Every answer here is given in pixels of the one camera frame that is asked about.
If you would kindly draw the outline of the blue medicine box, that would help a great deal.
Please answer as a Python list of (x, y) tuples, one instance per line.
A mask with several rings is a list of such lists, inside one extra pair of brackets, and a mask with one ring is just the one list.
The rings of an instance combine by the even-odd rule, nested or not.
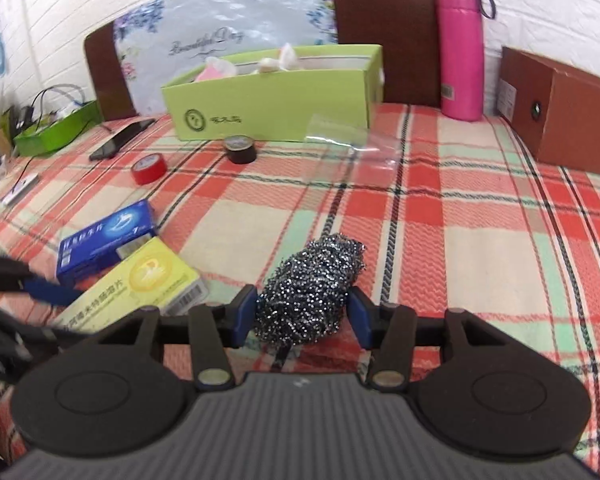
[(139, 200), (65, 237), (58, 248), (56, 278), (73, 286), (115, 266), (156, 235), (150, 203)]

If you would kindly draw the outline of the plaid bed blanket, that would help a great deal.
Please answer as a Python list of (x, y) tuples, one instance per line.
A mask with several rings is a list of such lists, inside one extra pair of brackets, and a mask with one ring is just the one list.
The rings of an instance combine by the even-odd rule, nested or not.
[[(377, 127), (402, 159), (393, 177), (362, 184), (306, 182), (295, 143), (261, 144), (255, 162), (235, 165), (218, 142), (178, 140), (166, 118), (94, 164), (108, 130), (93, 128), (51, 158), (7, 167), (0, 253), (53, 275), (64, 237), (149, 200), (164, 242), (224, 302), (312, 238), (349, 235), (365, 245), (358, 284), (373, 300), (426, 316), (469, 310), (578, 376), (592, 416), (577, 452), (600, 474), (600, 176), (539, 164), (496, 117), (464, 124), (386, 105)], [(168, 171), (137, 185), (131, 167), (156, 153)], [(38, 183), (3, 206), (28, 174)]]

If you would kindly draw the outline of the pink thermos bottle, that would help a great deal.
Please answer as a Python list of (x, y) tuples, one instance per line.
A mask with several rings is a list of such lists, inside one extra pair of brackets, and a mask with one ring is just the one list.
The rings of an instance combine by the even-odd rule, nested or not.
[(483, 114), (483, 20), (496, 18), (494, 0), (437, 0), (441, 110), (476, 122)]

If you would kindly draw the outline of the small green tray box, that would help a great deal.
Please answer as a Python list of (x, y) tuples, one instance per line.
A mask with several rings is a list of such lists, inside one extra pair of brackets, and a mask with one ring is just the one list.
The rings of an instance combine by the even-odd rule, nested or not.
[(50, 126), (32, 125), (15, 137), (14, 143), (19, 154), (24, 157), (45, 156), (55, 153), (72, 143), (89, 128), (102, 121), (102, 113), (96, 101), (53, 122)]

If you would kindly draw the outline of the clear plastic cup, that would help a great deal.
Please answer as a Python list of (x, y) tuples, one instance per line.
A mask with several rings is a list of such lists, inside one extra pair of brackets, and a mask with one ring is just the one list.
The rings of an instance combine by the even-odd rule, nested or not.
[(366, 166), (390, 169), (401, 159), (400, 141), (393, 136), (321, 116), (312, 117), (303, 143), (320, 155), (321, 162), (332, 167), (336, 162), (362, 162)]

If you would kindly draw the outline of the white pink work glove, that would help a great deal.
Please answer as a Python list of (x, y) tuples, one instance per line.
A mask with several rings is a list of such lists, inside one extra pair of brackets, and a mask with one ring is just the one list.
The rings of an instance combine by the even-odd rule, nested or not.
[(209, 56), (204, 62), (202, 71), (192, 81), (201, 82), (239, 75), (293, 72), (294, 70), (302, 70), (302, 63), (294, 47), (291, 44), (284, 44), (278, 50), (276, 58), (260, 58), (256, 62), (237, 64), (225, 58)]

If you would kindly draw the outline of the floral plastic bag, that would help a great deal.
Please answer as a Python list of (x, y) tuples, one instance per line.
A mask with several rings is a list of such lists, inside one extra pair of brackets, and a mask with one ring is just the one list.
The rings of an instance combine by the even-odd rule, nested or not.
[(162, 86), (209, 56), (337, 39), (334, 0), (148, 0), (114, 20), (114, 46), (140, 115), (164, 112)]

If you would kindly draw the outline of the brown cardboard box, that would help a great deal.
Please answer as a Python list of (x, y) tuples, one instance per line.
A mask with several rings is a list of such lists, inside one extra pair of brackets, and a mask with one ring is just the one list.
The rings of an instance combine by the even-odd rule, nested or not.
[(600, 174), (600, 77), (505, 47), (496, 111), (538, 162)]

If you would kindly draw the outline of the black smartphone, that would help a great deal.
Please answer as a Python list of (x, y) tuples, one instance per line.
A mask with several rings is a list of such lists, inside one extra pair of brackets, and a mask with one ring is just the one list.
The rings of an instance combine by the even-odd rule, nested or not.
[(155, 122), (155, 119), (144, 119), (139, 122), (132, 122), (132, 124), (125, 126), (115, 133), (112, 138), (88, 156), (88, 160), (90, 162), (99, 162), (100, 160), (114, 158), (126, 144), (129, 144)]

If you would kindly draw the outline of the green cardboard box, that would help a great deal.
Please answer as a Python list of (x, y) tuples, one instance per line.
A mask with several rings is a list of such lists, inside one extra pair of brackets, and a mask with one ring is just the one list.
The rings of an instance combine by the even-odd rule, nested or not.
[(379, 44), (296, 47), (296, 70), (261, 73), (278, 49), (227, 56), (235, 76), (199, 81), (197, 67), (162, 87), (181, 140), (249, 136), (259, 141), (301, 141), (314, 118), (366, 128), (382, 102), (384, 72)]

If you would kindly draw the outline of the black tape roll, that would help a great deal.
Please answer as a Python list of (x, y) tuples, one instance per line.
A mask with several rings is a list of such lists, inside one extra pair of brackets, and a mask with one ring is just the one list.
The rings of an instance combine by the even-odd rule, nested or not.
[(256, 144), (250, 136), (228, 136), (223, 140), (227, 159), (235, 165), (247, 165), (257, 159)]

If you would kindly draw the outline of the red tape roll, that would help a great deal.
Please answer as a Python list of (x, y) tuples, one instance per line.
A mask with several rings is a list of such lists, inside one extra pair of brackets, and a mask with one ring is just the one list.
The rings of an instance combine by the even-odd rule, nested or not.
[(134, 162), (131, 174), (137, 185), (146, 185), (159, 180), (168, 171), (163, 154), (150, 154)]

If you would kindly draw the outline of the white flat device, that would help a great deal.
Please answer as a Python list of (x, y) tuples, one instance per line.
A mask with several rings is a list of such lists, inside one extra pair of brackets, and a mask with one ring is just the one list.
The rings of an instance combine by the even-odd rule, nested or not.
[(1, 204), (5, 207), (10, 207), (19, 202), (23, 196), (38, 183), (39, 178), (40, 176), (38, 174), (28, 174), (27, 177), (22, 178), (14, 188), (5, 195), (1, 200)]

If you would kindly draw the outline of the brown wooden headboard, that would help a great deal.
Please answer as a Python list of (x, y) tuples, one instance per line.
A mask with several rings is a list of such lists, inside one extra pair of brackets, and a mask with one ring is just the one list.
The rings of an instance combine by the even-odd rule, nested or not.
[(438, 107), (440, 44), (436, 0), (335, 0), (343, 44), (380, 44), (384, 98)]

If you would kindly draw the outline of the steel wool scrubber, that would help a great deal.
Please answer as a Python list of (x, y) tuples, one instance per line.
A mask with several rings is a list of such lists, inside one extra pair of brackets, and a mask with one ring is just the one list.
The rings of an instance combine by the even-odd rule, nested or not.
[(257, 301), (253, 330), (260, 341), (291, 347), (338, 332), (349, 289), (365, 268), (364, 254), (363, 243), (332, 233), (284, 260)]

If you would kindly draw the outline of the yellow medicine box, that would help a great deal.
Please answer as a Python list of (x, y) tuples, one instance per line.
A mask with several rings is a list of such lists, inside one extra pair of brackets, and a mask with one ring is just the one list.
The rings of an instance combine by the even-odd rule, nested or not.
[(52, 325), (92, 334), (142, 307), (180, 315), (207, 296), (201, 275), (153, 237), (73, 301)]

